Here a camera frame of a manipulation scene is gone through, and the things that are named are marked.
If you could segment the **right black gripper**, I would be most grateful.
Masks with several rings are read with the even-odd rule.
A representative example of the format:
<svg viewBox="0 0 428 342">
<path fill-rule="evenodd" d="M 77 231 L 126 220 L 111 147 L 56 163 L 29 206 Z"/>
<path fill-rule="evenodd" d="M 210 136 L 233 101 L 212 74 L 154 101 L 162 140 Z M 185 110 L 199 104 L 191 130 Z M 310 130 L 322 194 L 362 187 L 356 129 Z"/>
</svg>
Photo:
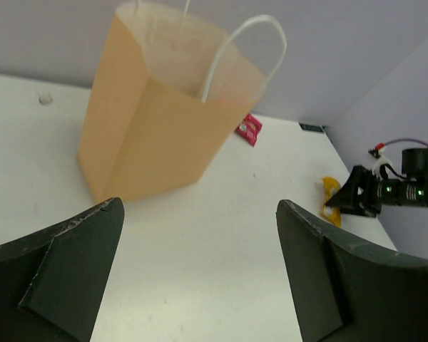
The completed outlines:
<svg viewBox="0 0 428 342">
<path fill-rule="evenodd" d="M 346 183 L 325 201 L 325 206 L 338 208 L 344 214 L 376 217 L 384 205 L 402 204 L 399 199 L 400 180 L 381 180 L 370 170 L 365 170 L 361 165 L 354 166 Z"/>
</svg>

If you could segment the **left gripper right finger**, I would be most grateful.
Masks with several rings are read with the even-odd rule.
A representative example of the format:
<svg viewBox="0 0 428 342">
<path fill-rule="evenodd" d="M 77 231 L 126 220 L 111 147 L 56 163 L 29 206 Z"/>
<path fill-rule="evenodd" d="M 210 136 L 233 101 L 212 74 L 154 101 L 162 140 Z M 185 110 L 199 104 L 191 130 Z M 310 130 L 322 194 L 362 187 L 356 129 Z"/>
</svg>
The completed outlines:
<svg viewBox="0 0 428 342">
<path fill-rule="evenodd" d="M 290 200 L 277 230 L 304 341 L 428 341 L 428 259 L 335 227 Z"/>
</svg>

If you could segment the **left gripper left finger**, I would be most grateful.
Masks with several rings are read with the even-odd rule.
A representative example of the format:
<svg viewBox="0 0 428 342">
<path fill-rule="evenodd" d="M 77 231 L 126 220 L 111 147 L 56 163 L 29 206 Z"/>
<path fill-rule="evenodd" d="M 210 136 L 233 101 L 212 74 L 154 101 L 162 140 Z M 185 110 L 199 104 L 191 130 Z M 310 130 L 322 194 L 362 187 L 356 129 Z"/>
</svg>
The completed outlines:
<svg viewBox="0 0 428 342">
<path fill-rule="evenodd" d="M 0 245 L 0 341 L 90 341 L 124 222 L 120 198 Z"/>
</svg>

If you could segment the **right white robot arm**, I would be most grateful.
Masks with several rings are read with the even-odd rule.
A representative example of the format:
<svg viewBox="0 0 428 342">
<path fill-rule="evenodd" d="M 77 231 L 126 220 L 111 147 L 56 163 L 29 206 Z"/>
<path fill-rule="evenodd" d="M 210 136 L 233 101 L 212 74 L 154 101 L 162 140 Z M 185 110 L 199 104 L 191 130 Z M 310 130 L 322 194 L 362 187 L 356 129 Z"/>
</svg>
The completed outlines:
<svg viewBox="0 0 428 342">
<path fill-rule="evenodd" d="M 402 173 L 385 163 L 375 175 L 361 165 L 325 201 L 343 214 L 376 217 L 384 206 L 428 208 L 428 147 L 402 151 Z"/>
</svg>

